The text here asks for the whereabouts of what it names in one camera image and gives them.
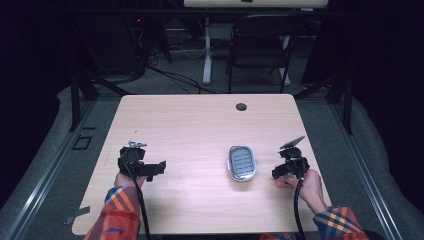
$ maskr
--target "table surface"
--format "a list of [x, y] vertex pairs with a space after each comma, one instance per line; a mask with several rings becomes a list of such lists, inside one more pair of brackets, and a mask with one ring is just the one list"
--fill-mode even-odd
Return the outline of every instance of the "table surface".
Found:
[[202, 8], [325, 8], [328, 0], [253, 0], [242, 2], [241, 0], [184, 0], [185, 7]]
[[[247, 109], [237, 110], [238, 103]], [[284, 163], [279, 147], [302, 135], [297, 147], [319, 172], [291, 95], [125, 96], [81, 203], [90, 213], [77, 217], [72, 230], [84, 235], [94, 224], [118, 172], [119, 150], [132, 140], [148, 144], [145, 163], [167, 161], [165, 173], [142, 187], [152, 234], [297, 231], [294, 189], [277, 189], [271, 171]], [[249, 182], [234, 181], [227, 169], [230, 148], [242, 145], [257, 160]], [[331, 205], [325, 183], [323, 187]], [[316, 231], [302, 200], [299, 214], [303, 229]]]

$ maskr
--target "black chair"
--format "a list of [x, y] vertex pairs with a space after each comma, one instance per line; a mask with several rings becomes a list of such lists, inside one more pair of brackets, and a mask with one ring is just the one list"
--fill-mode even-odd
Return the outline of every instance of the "black chair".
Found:
[[[280, 93], [284, 90], [293, 40], [302, 31], [299, 19], [288, 15], [248, 15], [236, 21], [231, 32], [227, 62], [228, 93], [231, 93], [233, 67], [284, 68]], [[281, 38], [289, 38], [283, 48]]]

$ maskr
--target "small black object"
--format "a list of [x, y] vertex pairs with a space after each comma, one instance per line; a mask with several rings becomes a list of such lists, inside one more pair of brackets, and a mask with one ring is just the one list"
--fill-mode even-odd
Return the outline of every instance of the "small black object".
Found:
[[145, 164], [141, 160], [144, 158], [146, 150], [140, 148], [139, 143], [129, 142], [130, 147], [123, 147], [118, 158], [119, 172], [127, 177], [147, 176], [147, 181], [151, 182], [153, 176], [163, 174], [166, 168], [166, 161], [158, 164]]
[[296, 138], [280, 148], [283, 149], [279, 152], [280, 156], [281, 158], [285, 158], [286, 162], [272, 170], [272, 178], [277, 179], [288, 173], [296, 175], [297, 179], [304, 177], [306, 171], [309, 169], [308, 160], [302, 157], [300, 149], [295, 147], [304, 137]]

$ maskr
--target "plaid shirt sleeve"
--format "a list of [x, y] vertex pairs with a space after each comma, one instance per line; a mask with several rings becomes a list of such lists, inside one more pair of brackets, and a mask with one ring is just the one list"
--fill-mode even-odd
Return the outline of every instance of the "plaid shirt sleeve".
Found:
[[349, 207], [329, 208], [314, 217], [322, 239], [368, 239]]
[[99, 218], [84, 239], [137, 239], [140, 204], [135, 187], [109, 190]]

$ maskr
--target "human hand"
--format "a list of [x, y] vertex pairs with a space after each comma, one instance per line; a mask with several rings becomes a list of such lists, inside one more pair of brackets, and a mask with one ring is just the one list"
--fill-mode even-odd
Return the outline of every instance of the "human hand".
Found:
[[[275, 180], [275, 185], [278, 188], [293, 188], [297, 186], [298, 182], [299, 180], [296, 176], [289, 173]], [[306, 202], [314, 214], [324, 212], [328, 208], [322, 192], [321, 176], [315, 170], [309, 169], [306, 172], [299, 196]]]
[[[146, 179], [147, 179], [146, 176], [137, 177], [137, 184], [138, 184], [138, 186], [139, 187], [143, 186], [143, 183], [144, 183], [144, 181]], [[120, 186], [132, 186], [132, 187], [135, 187], [134, 181], [131, 178], [129, 178], [129, 177], [127, 177], [127, 176], [125, 176], [125, 175], [123, 175], [121, 173], [116, 174], [114, 185], [115, 185], [115, 187], [120, 187]]]

